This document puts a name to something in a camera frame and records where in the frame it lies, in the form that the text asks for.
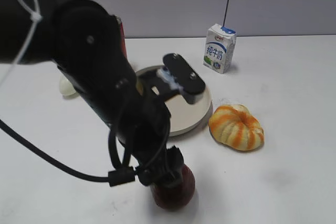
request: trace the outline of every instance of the table surface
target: table surface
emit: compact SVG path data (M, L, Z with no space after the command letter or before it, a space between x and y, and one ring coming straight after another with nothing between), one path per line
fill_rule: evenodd
M1 131L1 224L336 223L336 36L239 37L224 75L203 66L204 38L126 43L135 70L161 64L168 52L183 55L214 109L249 108L265 130L263 148L241 153L217 144L206 122L170 139L195 175L196 194L166 212L138 181L110 188L79 180ZM0 89L1 119L70 167L105 176L108 129L81 97L60 95L59 78L51 62L17 66Z

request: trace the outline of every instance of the plate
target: plate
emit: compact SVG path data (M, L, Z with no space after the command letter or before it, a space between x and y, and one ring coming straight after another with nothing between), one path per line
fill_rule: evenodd
M136 75L141 75L147 71L161 68L162 66L152 66L141 69ZM195 104L188 104L181 95L177 95L165 103L172 115L170 136L184 134L196 127L205 117L211 106L210 91L205 86L203 97Z

